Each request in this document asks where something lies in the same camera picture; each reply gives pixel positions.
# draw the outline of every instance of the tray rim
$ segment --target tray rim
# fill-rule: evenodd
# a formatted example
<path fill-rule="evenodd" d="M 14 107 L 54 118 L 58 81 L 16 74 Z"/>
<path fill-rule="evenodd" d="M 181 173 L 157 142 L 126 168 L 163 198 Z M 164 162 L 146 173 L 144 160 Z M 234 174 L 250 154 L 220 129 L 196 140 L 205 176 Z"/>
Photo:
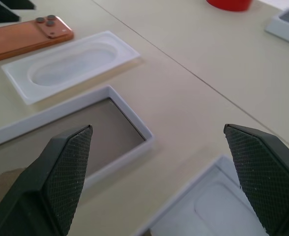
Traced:
<path fill-rule="evenodd" d="M 128 104 L 110 85 L 105 85 L 101 88 L 93 89 L 84 94 L 77 95 L 27 118 L 23 118 L 21 120 L 1 127 L 0 144 L 17 138 L 45 124 L 65 117 L 71 113 L 75 113 L 106 98 L 110 98 L 112 101 L 115 102 L 117 107 L 125 114 L 129 121 L 145 138 L 145 141 L 143 143 L 136 146 L 134 149 L 130 150 L 122 157 L 118 158 L 116 161 L 110 163 L 110 166 L 105 166 L 103 168 L 105 169 L 104 171 L 107 173 L 113 172 L 113 170 L 117 169 L 117 165 L 123 166 L 132 159 L 134 159 L 136 156 L 149 150 L 153 145 L 155 137 L 152 132 L 146 127 L 144 122 L 139 118 L 139 116 L 128 106 Z M 104 175 L 104 173 L 101 172 L 103 169 L 93 174 L 96 179 L 100 179 Z"/>

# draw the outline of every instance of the beige table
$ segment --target beige table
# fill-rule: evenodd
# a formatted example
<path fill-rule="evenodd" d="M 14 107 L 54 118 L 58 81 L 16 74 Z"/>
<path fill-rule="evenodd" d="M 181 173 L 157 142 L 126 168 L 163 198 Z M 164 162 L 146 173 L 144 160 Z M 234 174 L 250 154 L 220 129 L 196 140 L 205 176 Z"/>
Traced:
<path fill-rule="evenodd" d="M 248 12 L 206 0 L 95 0 L 289 142 L 289 43 L 264 32 L 278 9 Z"/>
<path fill-rule="evenodd" d="M 111 84 L 157 138 L 151 153 L 82 195 L 69 235 L 132 235 L 214 158 L 229 154 L 223 134 L 225 123 L 265 131 L 259 123 L 92 1 L 34 2 L 38 10 L 34 15 L 25 13 L 24 20 L 59 15 L 76 32 L 76 39 L 111 30 L 134 47 L 142 59 L 34 106 L 23 104 L 0 69 L 0 126 L 89 89 Z M 0 66 L 17 58 L 1 61 Z M 1 145 L 0 173 L 30 164 L 52 135 L 74 122 L 86 122 L 85 114 L 72 114 L 57 125 L 47 125 Z"/>

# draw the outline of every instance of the camera lens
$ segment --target camera lens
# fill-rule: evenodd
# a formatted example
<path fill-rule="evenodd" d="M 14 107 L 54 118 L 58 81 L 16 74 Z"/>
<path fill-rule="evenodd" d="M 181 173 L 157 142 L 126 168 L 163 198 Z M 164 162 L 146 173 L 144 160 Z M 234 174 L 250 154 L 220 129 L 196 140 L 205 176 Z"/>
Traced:
<path fill-rule="evenodd" d="M 54 21 L 54 20 L 56 19 L 56 16 L 54 16 L 54 15 L 48 15 L 48 16 L 47 16 L 47 19 L 48 19 L 49 21 Z"/>
<path fill-rule="evenodd" d="M 43 22 L 45 22 L 45 19 L 43 17 L 38 17 L 38 18 L 35 19 L 35 21 L 37 23 L 43 23 Z"/>
<path fill-rule="evenodd" d="M 47 26 L 53 26 L 54 24 L 55 24 L 54 21 L 48 21 L 48 22 L 46 22 L 46 25 L 47 25 Z"/>

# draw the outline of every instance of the white frame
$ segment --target white frame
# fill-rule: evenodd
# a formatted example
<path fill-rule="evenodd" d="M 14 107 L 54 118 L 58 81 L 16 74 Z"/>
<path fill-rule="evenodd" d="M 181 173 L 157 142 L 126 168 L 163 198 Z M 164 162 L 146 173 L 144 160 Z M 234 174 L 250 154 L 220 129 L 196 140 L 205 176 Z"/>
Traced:
<path fill-rule="evenodd" d="M 289 42 L 289 22 L 280 19 L 289 11 L 289 8 L 272 17 L 271 22 L 266 26 L 265 31 L 276 35 Z"/>
<path fill-rule="evenodd" d="M 154 142 L 154 136 L 151 131 L 111 86 L 107 85 L 102 88 L 68 99 L 33 116 L 0 128 L 0 144 L 37 129 L 47 123 L 62 118 L 68 114 L 91 106 L 94 103 L 102 101 L 106 98 L 110 98 L 115 102 L 118 108 L 125 114 L 129 121 L 145 138 L 145 141 L 129 152 L 125 153 L 114 162 L 111 162 L 101 170 L 87 177 L 84 183 L 84 190 L 86 190 L 98 180 L 109 175 L 110 173 L 113 173 L 130 161 L 136 159 L 141 154 L 148 151 L 150 148 L 152 148 Z"/>

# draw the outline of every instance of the white box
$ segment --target white box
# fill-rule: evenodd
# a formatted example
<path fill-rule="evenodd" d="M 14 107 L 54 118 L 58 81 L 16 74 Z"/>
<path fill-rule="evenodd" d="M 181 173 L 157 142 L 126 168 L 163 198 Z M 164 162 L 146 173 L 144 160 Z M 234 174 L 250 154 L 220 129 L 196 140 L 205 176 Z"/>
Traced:
<path fill-rule="evenodd" d="M 23 135 L 27 132 L 30 132 L 36 128 L 39 128 L 56 119 L 81 110 L 85 107 L 91 106 L 94 103 L 102 101 L 106 98 L 110 98 L 116 104 L 116 106 L 121 110 L 121 112 L 127 117 L 131 124 L 141 134 L 141 136 L 144 138 L 144 141 L 127 153 L 119 156 L 115 161 L 104 166 L 102 169 L 98 170 L 90 176 L 87 176 L 84 184 L 85 190 L 98 180 L 116 171 L 120 167 L 126 165 L 130 161 L 136 159 L 137 157 L 148 151 L 153 146 L 153 142 L 155 139 L 154 135 L 146 127 L 143 121 L 111 86 L 105 86 L 100 89 L 90 91 L 86 94 L 76 96 L 65 102 L 50 107 L 44 111 L 41 111 L 31 117 L 1 128 L 0 144 L 20 135 Z"/>
<path fill-rule="evenodd" d="M 152 236 L 268 236 L 222 156 L 197 175 L 141 229 Z"/>

